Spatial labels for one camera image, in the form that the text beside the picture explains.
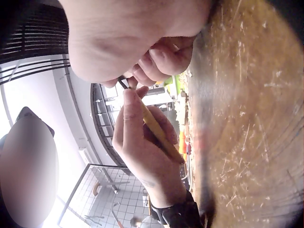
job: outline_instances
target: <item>wrist tattoo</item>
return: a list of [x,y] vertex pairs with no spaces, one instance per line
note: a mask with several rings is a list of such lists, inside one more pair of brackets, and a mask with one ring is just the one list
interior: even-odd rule
[[155,186],[155,183],[153,183],[151,181],[146,181],[146,180],[142,180],[142,179],[140,179],[140,181],[144,186],[147,186],[149,188],[154,188],[154,186]]

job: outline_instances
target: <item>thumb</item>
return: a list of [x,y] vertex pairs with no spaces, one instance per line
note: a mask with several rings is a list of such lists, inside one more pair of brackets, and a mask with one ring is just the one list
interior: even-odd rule
[[123,147],[133,148],[143,139],[143,111],[137,93],[132,89],[123,92]]

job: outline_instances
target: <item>metal rod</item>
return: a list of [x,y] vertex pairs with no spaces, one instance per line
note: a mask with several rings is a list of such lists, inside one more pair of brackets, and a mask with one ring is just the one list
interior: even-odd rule
[[80,178],[78,179],[78,181],[77,181],[77,183],[76,183],[76,185],[75,185],[75,187],[74,187],[74,189],[73,189],[73,191],[72,191],[70,197],[68,198],[67,203],[65,204],[65,206],[64,206],[64,208],[63,208],[63,210],[62,210],[62,212],[61,212],[61,215],[60,215],[60,217],[59,217],[59,219],[58,219],[58,222],[57,222],[57,225],[58,225],[58,226],[60,225],[60,222],[61,222],[61,220],[62,220],[62,218],[63,218],[63,216],[64,216],[64,214],[65,214],[67,208],[69,207],[70,202],[71,202],[71,200],[72,200],[72,198],[73,198],[75,192],[77,191],[77,188],[79,187],[79,185],[80,185],[82,179],[84,178],[85,174],[87,173],[89,167],[90,167],[90,164],[87,164],[87,166],[85,167],[84,171],[82,172]]

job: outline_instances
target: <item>scratched wood surface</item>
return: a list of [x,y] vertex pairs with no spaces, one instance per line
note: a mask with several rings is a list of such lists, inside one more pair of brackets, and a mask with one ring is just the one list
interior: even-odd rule
[[190,64],[196,201],[213,226],[285,227],[303,207],[303,46],[264,0],[223,1]]

